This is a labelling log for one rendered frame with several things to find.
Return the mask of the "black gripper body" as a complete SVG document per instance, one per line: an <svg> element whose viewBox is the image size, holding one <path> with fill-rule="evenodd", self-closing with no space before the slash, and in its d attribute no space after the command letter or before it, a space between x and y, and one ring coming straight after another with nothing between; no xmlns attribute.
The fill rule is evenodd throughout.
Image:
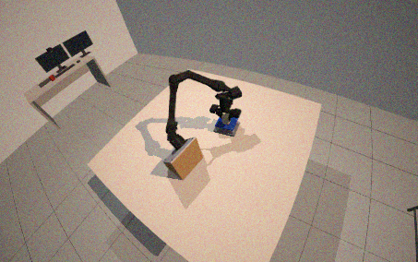
<svg viewBox="0 0 418 262"><path fill-rule="evenodd" d="M229 113L234 118L240 118L240 115L241 115L241 109L239 108L230 109L230 103L225 104L225 105L212 104L209 109L209 112L210 113Z"/></svg>

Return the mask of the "blue plate with square handle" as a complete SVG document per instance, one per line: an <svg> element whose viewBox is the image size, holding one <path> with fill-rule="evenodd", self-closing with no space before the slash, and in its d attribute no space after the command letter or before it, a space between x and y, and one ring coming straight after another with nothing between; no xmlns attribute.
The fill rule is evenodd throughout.
<svg viewBox="0 0 418 262"><path fill-rule="evenodd" d="M219 117L217 123L215 124L215 127L233 131L238 121L238 118L231 118L231 121L229 122L228 116L229 116L229 113L223 113L222 117L221 118Z"/></svg>

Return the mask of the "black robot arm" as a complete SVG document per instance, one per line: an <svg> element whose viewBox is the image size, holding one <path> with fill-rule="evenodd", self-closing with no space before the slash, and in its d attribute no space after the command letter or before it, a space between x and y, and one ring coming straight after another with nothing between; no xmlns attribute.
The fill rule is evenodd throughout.
<svg viewBox="0 0 418 262"><path fill-rule="evenodd" d="M176 93L179 83L189 78L193 81L197 81L209 86L216 92L222 92L220 94L217 94L215 97L217 98L217 100L220 100L220 104L222 105L230 103L230 108L232 107L233 101L235 99L242 97L242 91L238 88L238 86L229 88L224 81L203 77L200 74L197 74L196 72L192 72L190 70L187 70L177 75L171 75L169 77L169 117L165 131L167 133L167 140L170 141L170 143L173 145L175 151L180 149L186 143L182 136L179 136L179 134L176 135L175 133L177 130L177 122L175 122L174 120L176 110Z"/></svg>

